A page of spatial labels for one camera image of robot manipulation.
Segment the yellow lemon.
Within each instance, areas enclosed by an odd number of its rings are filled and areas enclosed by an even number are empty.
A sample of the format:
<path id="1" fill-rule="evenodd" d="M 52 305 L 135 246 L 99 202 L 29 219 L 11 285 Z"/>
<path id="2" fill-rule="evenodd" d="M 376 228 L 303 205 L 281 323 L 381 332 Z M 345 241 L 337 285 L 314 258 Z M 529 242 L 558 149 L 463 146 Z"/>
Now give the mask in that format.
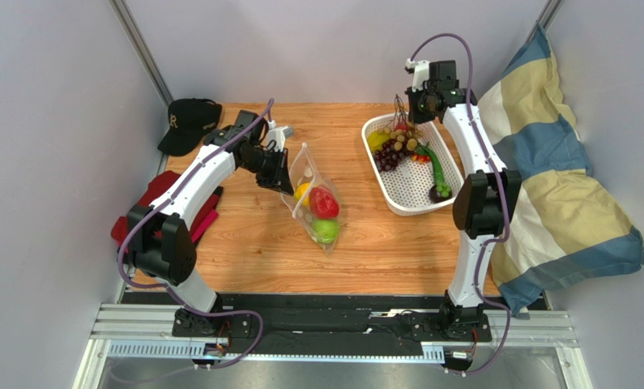
<path id="1" fill-rule="evenodd" d="M 310 187 L 310 182 L 303 182 L 294 191 L 294 199 L 304 207 L 309 207 L 309 195 L 307 192 Z"/>

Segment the tan longan bunch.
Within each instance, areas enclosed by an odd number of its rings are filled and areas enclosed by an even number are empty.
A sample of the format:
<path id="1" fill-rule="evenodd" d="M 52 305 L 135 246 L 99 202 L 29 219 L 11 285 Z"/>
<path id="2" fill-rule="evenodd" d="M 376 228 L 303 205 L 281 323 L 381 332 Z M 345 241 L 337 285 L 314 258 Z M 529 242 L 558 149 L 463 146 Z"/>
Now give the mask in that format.
<path id="1" fill-rule="evenodd" d="M 409 112 L 402 98 L 396 94 L 394 98 L 395 113 L 391 124 L 377 130 L 379 135 L 384 135 L 389 140 L 394 140 L 396 151 L 415 152 L 418 148 L 421 133 L 409 118 Z"/>

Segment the clear polka-dot zip bag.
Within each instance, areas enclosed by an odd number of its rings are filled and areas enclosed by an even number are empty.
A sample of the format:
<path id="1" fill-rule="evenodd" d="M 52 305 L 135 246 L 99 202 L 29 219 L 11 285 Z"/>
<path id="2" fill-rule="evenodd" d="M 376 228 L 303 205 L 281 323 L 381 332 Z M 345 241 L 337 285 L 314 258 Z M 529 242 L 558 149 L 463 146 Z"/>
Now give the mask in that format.
<path id="1" fill-rule="evenodd" d="M 293 194 L 281 199 L 309 238 L 330 256 L 341 232 L 341 201 L 333 182 L 321 173 L 307 143 L 289 166 Z"/>

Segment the red bell pepper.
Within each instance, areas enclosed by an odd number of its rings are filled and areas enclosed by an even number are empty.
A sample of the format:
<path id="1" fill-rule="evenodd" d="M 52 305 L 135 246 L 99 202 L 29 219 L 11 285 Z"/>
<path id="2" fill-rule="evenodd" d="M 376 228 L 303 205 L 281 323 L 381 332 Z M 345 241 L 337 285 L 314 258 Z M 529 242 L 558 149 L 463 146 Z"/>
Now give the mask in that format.
<path id="1" fill-rule="evenodd" d="M 315 186 L 310 191 L 309 208 L 318 219 L 334 219 L 340 211 L 335 196 L 324 186 Z"/>

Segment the green apple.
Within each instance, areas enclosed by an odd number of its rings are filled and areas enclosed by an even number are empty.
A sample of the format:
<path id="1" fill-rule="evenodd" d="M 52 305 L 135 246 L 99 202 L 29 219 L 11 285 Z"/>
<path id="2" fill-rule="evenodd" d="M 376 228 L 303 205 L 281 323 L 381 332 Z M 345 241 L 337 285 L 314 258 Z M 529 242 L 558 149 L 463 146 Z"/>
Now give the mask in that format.
<path id="1" fill-rule="evenodd" d="M 313 238 L 319 244 L 331 244 L 339 235 L 340 226 L 336 219 L 315 219 L 311 228 Z"/>

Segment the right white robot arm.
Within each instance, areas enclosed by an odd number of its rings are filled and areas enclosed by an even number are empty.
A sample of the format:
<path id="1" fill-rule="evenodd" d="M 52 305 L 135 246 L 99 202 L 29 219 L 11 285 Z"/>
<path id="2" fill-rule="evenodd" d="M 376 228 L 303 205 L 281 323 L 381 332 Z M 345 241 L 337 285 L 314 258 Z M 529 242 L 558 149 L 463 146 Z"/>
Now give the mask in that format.
<path id="1" fill-rule="evenodd" d="M 521 175 L 494 151 L 480 120 L 477 99 L 461 87 L 456 63 L 406 61 L 412 84 L 406 90 L 409 116 L 415 124 L 439 120 L 454 140 L 464 167 L 464 183 L 453 202 L 460 248 L 454 278 L 447 290 L 452 306 L 482 305 L 481 286 L 496 243 L 510 232 Z"/>

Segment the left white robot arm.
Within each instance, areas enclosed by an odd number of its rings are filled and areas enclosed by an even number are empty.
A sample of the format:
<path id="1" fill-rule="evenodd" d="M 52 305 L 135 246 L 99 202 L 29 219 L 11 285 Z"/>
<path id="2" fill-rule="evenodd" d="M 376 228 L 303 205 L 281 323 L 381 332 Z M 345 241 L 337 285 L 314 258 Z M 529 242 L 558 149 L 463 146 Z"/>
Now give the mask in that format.
<path id="1" fill-rule="evenodd" d="M 190 229 L 221 184 L 238 169 L 261 188 L 292 195 L 286 141 L 291 126 L 242 110 L 234 124 L 211 130 L 188 169 L 147 206 L 128 212 L 130 231 L 121 245 L 129 265 L 157 280 L 177 301 L 199 314 L 214 314 L 218 293 L 196 270 Z"/>

